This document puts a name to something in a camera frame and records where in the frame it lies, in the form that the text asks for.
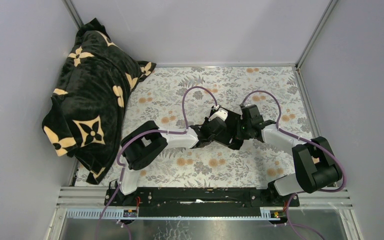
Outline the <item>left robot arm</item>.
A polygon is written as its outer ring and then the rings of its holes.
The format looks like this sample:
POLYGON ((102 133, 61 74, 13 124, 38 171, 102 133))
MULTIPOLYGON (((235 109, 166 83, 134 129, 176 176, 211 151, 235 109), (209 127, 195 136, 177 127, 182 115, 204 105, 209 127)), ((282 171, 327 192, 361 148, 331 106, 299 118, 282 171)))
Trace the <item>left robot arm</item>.
POLYGON ((228 111, 220 107, 212 111, 203 124, 188 126, 185 130, 160 128, 150 120, 131 132, 121 141, 116 157, 117 164, 122 166, 116 199, 124 206, 132 204, 142 169, 165 149, 206 147, 227 129, 228 116, 228 111))

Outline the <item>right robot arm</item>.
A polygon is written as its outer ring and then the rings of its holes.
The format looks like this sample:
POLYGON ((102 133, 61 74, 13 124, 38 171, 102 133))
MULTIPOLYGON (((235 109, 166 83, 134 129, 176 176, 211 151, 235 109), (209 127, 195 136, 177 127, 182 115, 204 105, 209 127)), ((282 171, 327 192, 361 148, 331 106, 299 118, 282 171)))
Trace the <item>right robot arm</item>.
POLYGON ((264 120, 254 104, 241 104, 240 109, 237 139, 258 140, 284 151, 293 159, 294 173, 273 180, 267 186, 266 198, 271 205, 281 205, 293 193, 325 192, 327 186, 346 180, 327 139, 308 140, 287 132, 277 122, 264 120))

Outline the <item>black paper box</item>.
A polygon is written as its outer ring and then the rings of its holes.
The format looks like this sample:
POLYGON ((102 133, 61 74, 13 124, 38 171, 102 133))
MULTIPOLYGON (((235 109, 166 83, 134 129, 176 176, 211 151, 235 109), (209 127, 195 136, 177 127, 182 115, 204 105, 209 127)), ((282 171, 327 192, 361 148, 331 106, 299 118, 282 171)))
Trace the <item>black paper box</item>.
POLYGON ((228 114, 227 118, 223 120, 220 116, 206 117, 206 122, 210 127, 215 127, 214 141, 228 147, 231 150, 239 150, 244 141, 237 138, 238 126, 241 117, 235 112, 228 114))

